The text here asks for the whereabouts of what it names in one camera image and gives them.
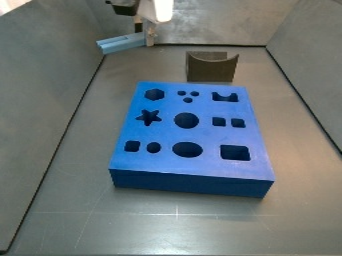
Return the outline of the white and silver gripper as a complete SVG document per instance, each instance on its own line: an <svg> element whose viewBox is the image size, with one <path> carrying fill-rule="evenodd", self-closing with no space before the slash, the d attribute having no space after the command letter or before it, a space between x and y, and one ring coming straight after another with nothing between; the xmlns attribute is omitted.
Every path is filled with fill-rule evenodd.
<svg viewBox="0 0 342 256"><path fill-rule="evenodd" d="M174 0L106 0L118 15L140 16L147 19L144 23L146 46L155 42L158 23L172 19Z"/></svg>

